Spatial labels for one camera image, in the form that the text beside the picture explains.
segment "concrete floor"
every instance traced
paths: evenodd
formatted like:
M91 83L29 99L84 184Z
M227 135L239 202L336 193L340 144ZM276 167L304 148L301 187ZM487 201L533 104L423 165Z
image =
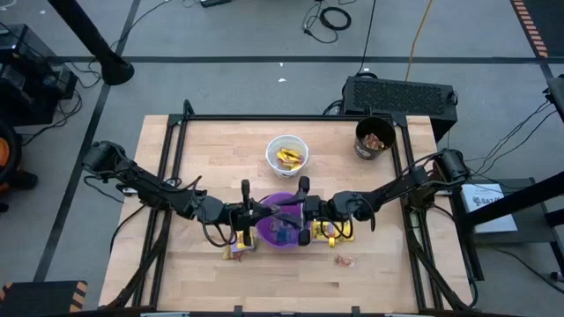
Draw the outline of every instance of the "concrete floor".
M137 18L160 0L80 0L108 41L122 33L130 8ZM141 20L131 31L126 56L360 56L371 2L345 7L350 29L331 45L317 43L301 31L312 1L239 0L203 9L181 6L180 0ZM369 56L408 56L427 2L379 0ZM60 56L89 52L47 2L18 1L0 11L6 24L26 23ZM319 36L331 36L322 28ZM459 121L450 132L450 147L467 158L483 156L544 100L545 77L535 63L495 64L488 57L534 57L509 0L436 0L419 37L416 56L477 57L475 63L418 63L412 81L453 85L458 91ZM31 281L51 232L73 165L95 108L103 110L94 140L121 144L133 156L143 117L182 111L190 99L197 113L320 114L337 99L358 63L135 63L136 75L109 89L102 84L79 89L83 110L67 126L52 129L24 149L24 167L39 174L30 192L7 197L11 211L0 215L0 284ZM367 63L381 78L404 79L405 63ZM551 64L555 76L564 65ZM89 83L89 75L80 74ZM514 144L523 140L542 116L530 122ZM23 130L34 131L37 127ZM561 171L564 127L553 115L531 140L501 159L490 177L535 177L543 180ZM443 139L439 146L446 146ZM548 204L561 208L562 201ZM108 265L108 244L121 206L99 196L82 182L74 195L47 280L84 279L89 283L86 308L94 309ZM539 271L556 270L550 248L514 247ZM478 308L491 313L557 316L564 310L560 294L504 254L479 250L486 281L478 282Z

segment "wooden tabletop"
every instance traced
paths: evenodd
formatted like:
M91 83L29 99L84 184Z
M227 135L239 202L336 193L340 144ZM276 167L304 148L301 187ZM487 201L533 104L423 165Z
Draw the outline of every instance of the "wooden tabletop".
M166 122L166 116L146 116L139 138L135 160L152 173L157 173ZM408 117L408 124L415 158L435 152L429 119ZM328 200L342 190L373 190L396 177L391 151L373 161L357 157L355 126L356 122L189 122L180 177L189 183L202 175L198 188L208 189L209 195L224 202L241 200L242 179L250 181L255 199L295 192L298 178L277 177L264 158L270 140L293 134L309 146L309 161L300 174L309 177L311 195ZM175 133L167 175L178 129ZM399 129L397 133L402 166L406 166ZM446 198L438 197L437 204L449 210ZM138 206L137 198L126 198L121 219ZM133 218L117 236L101 305L118 294L137 268L148 214ZM259 241L254 253L246 253L237 262L222 260L223 250L206 240L201 224L174 215L158 309L233 311L242 305L248 312L347 313L351 306L360 306L365 313L417 312L399 201L383 205L375 217L375 232L370 232L369 222L355 222L354 241L335 248L312 243L280 250ZM437 269L461 300L470 303L454 224L431 210L427 222ZM210 233L219 240L215 229ZM355 267L335 265L337 254L353 258ZM422 275L427 305L432 307L427 274ZM151 281L152 272L147 275L144 303L148 303Z

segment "purple bowl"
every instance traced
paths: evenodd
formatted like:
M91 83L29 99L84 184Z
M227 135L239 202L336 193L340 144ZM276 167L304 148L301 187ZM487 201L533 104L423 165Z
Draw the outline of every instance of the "purple bowl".
M275 205L277 202L292 198L292 193L282 192L270 195L263 204ZM301 217L301 204L293 206L280 206L280 213ZM299 229L295 229L274 217L266 217L256 223L256 231L262 240L276 248L290 248L298 246Z

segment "floor mat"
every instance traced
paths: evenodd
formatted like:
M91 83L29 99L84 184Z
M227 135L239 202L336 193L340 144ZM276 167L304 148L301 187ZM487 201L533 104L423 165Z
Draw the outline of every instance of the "floor mat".
M523 28L539 56L564 56L564 0L514 0Z

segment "black metal frame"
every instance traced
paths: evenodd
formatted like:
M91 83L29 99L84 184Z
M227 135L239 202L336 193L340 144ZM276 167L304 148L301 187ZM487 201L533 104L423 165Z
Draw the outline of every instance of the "black metal frame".
M390 123L393 123L393 122L397 123L397 125L399 126L399 128L402 131L407 162L408 162L408 164L411 164L413 162L414 158L413 158L412 145L411 145L411 140L409 138L409 132L408 132L408 129L407 129L407 123L406 123L405 116L403 116L403 115L401 115L401 116L379 115L379 116L381 116L383 119L387 120ZM347 122L357 122L357 121L364 119L364 118L366 118L365 115L327 116L327 115L299 115L299 114L298 115L194 114L194 111L189 106L189 103L187 104L187 101L185 101L185 103L184 103L184 114L171 114L171 115L168 116L167 131L165 133L165 139L164 139L164 142L163 142L158 176L162 179L164 179L164 177L165 177L166 165L167 165L170 147L171 147L171 143L172 143L172 135L173 135L173 132L174 132L174 128L177 125L179 125L180 126L180 134L179 134L177 144L176 144L176 152L175 152L175 156L174 156L173 171L172 171L172 178L178 177L179 172L180 172L180 163L181 163L181 158L182 158L182 152L183 152L184 143L185 143L185 135L186 135L186 130L187 130L189 121L312 121L312 122L315 122L315 121L326 121L326 122L347 121ZM396 172L396 176L398 177L398 176L400 176L400 174L402 172L402 165L401 165L401 159L399 157L399 149L397 147L397 143L394 143L391 150L392 150L392 158L393 158L393 161L394 161L394 169L395 169L395 172ZM400 203L401 203L401 206L402 206L402 214L403 214L403 219L404 219L404 231L405 231L405 236L407 238L408 232L413 228L413 223L412 223L412 219L411 219L411 215L410 215L411 212L405 208L405 205L406 205L405 198L402 198L400 200ZM143 245L143 253L141 255L141 261L143 261L146 258L149 251L151 250L152 240L153 240L153 236L154 236L154 232L155 232L158 214L159 214L159 212L157 210L151 210L151 214L150 214L149 220L147 222L147 229L146 229L146 233L145 233L145 242L144 242L144 245ZM170 218L172 217L171 211L166 210L164 217L166 219L170 220ZM421 228L421 241L422 241L423 248L424 248L429 260L431 261L431 263L434 263L433 252L432 252L432 248L431 248L431 241L430 241L429 235L428 235L427 223L421 215L419 215L418 220L419 220L418 222L419 222L419 225L420 225L420 228ZM163 225L170 226L170 221L163 221ZM169 232L169 228L163 227L163 228L161 228L161 230L164 230L165 232ZM163 274L163 270L164 270L165 255L166 255L166 252L167 252L167 249L166 249L167 239L164 241L164 243L165 243L165 247L162 248L162 251L160 252L160 254L157 258L154 277L153 277L153 281L152 281L152 291L151 291L149 305L154 306L154 307L157 306L158 301L159 301L160 284L161 284L162 274ZM422 280L421 280L421 272L419 270L419 260L412 250L409 251L409 258L410 258L410 264L411 264L411 269L412 269L414 295L415 295L415 298L416 298L418 310L421 312L421 311L428 309L428 307L425 303L425 292L424 292L423 283L422 283ZM145 279L143 279L143 281L140 282L139 285L137 286L135 296L134 296L134 300L133 300L133 306L140 306L141 305L141 298L142 298L142 294L143 294L144 284L145 284ZM432 292L433 301L434 301L434 309L442 310L443 309L442 297L441 297L441 294L440 294L436 284L433 281L431 281L431 292ZM237 312L237 311L242 312L242 307L236 306L235 312ZM357 306L352 307L352 311L353 311L353 315L355 315L356 313L358 315L360 315L360 309ZM323 315L325 315L325 316L327 316L327 315L341 316L341 315L350 315L350 314L324 313Z

